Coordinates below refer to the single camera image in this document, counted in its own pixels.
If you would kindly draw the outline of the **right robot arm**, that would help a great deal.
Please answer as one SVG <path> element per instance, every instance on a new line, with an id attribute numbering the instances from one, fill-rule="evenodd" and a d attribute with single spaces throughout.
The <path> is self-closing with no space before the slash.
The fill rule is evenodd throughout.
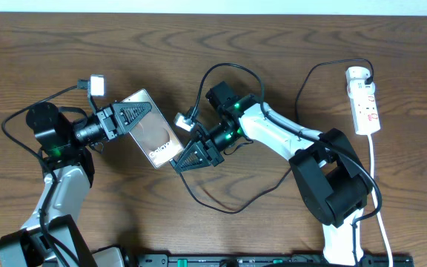
<path id="1" fill-rule="evenodd" d="M 325 260 L 357 265 L 364 256 L 359 218 L 373 182 L 346 136 L 335 128 L 326 133 L 304 128 L 258 96 L 236 95 L 225 82 L 211 88 L 206 98 L 221 122 L 207 130 L 194 119 L 194 109 L 176 115 L 175 125 L 191 134 L 173 163 L 176 172 L 218 165 L 225 149 L 240 137 L 261 142 L 288 160 L 305 206 L 322 223 Z"/>

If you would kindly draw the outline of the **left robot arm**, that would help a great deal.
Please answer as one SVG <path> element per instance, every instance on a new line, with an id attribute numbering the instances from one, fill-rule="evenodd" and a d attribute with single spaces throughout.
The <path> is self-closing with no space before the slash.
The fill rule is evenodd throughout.
<path id="1" fill-rule="evenodd" d="M 44 190 L 34 212 L 16 232 L 0 239 L 3 266 L 131 266 L 128 253 L 117 245 L 91 251 L 76 221 L 93 185 L 90 149 L 127 134 L 148 113 L 148 102 L 115 102 L 74 122 L 65 112 L 80 108 L 56 107 L 50 102 L 27 109 L 26 123 L 41 149 Z"/>

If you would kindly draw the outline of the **Galaxy smartphone with bronze screen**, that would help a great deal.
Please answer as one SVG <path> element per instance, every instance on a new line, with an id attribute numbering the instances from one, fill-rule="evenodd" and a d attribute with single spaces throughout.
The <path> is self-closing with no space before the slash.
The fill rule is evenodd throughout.
<path id="1" fill-rule="evenodd" d="M 134 126 L 130 135 L 154 168 L 162 167 L 184 151 L 177 135 L 145 89 L 137 91 L 123 102 L 148 102 L 151 105 L 151 110 Z"/>

